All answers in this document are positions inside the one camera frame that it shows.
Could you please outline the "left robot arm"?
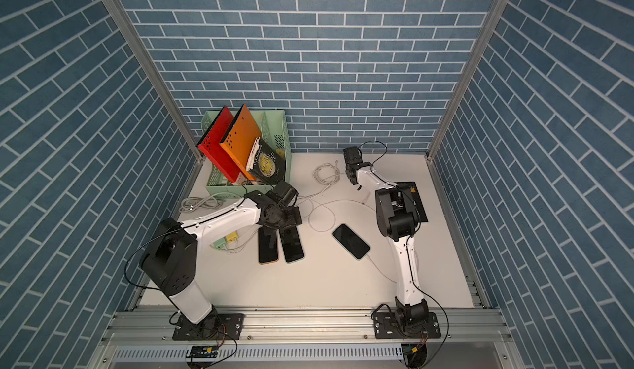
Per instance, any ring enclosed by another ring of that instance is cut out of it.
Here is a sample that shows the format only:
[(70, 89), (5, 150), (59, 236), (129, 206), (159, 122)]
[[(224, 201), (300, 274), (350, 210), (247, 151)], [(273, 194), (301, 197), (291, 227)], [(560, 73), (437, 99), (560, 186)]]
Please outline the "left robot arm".
[(297, 191), (247, 193), (236, 204), (184, 222), (168, 218), (159, 224), (140, 258), (140, 267), (190, 323), (200, 324), (213, 310), (196, 281), (197, 259), (211, 243), (244, 227), (271, 230), (301, 224), (294, 206)]

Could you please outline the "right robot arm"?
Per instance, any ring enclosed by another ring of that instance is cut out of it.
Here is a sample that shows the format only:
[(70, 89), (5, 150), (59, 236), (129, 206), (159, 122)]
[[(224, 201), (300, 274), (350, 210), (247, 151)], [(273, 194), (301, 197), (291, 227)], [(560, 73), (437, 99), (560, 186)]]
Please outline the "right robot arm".
[(345, 148), (343, 158), (351, 184), (374, 195), (377, 227), (392, 248), (398, 270), (395, 317), (402, 327), (420, 324), (429, 318), (429, 307), (415, 271), (414, 236), (428, 218), (416, 184), (381, 176), (357, 146)]

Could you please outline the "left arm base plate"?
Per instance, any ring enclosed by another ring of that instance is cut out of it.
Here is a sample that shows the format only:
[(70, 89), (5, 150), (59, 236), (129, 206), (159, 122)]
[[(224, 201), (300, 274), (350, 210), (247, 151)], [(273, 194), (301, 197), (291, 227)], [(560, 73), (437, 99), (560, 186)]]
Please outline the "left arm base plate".
[(243, 313), (209, 314), (200, 324), (191, 323), (181, 314), (175, 324), (174, 341), (239, 340), (244, 327)]

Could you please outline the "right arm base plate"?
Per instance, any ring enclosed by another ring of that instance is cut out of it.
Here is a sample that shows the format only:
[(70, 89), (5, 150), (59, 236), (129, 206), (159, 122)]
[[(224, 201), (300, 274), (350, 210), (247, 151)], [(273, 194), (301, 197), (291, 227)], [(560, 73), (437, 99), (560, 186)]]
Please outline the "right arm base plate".
[(429, 312), (427, 317), (417, 324), (405, 326), (402, 326), (388, 311), (372, 313), (371, 320), (377, 339), (440, 339), (442, 337), (438, 318), (433, 312)]

